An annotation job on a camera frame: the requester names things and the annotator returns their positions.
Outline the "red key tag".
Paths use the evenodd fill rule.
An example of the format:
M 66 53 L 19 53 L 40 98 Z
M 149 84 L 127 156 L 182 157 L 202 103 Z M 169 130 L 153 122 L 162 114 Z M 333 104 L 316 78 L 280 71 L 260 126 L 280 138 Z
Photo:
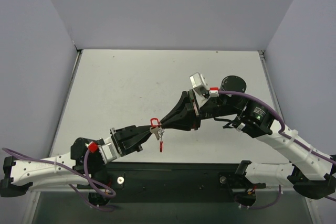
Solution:
M 151 122 L 150 132 L 159 141 L 161 139 L 161 123 L 157 118 L 150 119 L 150 122 Z

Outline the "red handled keyring holder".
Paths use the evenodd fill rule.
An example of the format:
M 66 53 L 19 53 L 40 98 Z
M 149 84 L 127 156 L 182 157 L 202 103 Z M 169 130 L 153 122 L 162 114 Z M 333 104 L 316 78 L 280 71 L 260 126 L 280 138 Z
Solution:
M 164 129 L 161 127 L 156 127 L 154 131 L 156 139 L 159 141 L 159 151 L 160 153 L 163 152 L 163 134 L 164 134 Z

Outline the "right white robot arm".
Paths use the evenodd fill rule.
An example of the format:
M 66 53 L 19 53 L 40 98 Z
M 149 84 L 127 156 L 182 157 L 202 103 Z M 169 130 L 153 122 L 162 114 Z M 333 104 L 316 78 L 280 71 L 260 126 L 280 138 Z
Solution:
M 237 179 L 250 185 L 269 184 L 292 187 L 310 199 L 335 193 L 335 156 L 327 155 L 288 128 L 268 104 L 246 94 L 247 84 L 238 76 L 225 77 L 220 87 L 208 87 L 203 76 L 190 77 L 192 90 L 184 91 L 176 106 L 161 120 L 163 129 L 197 130 L 202 120 L 214 119 L 267 144 L 284 156 L 286 164 L 259 164 L 241 161 Z

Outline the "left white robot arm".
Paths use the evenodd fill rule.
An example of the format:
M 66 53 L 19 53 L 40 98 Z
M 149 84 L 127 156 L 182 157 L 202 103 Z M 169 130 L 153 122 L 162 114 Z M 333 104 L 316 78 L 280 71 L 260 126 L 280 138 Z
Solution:
M 35 159 L 5 148 L 4 178 L 1 179 L 1 197 L 18 197 L 32 189 L 60 185 L 89 185 L 104 198 L 114 198 L 113 178 L 106 165 L 120 157 L 142 150 L 142 144 L 159 127 L 128 126 L 111 128 L 110 137 L 92 140 L 79 137 L 66 154 Z

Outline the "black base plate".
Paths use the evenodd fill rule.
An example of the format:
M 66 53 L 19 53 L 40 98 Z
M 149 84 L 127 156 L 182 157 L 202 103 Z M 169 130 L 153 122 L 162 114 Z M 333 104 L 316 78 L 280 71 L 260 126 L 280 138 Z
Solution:
M 110 186 L 113 203 L 233 202 L 234 195 L 264 189 L 237 175 L 238 164 L 112 162 L 88 165 L 93 178 Z

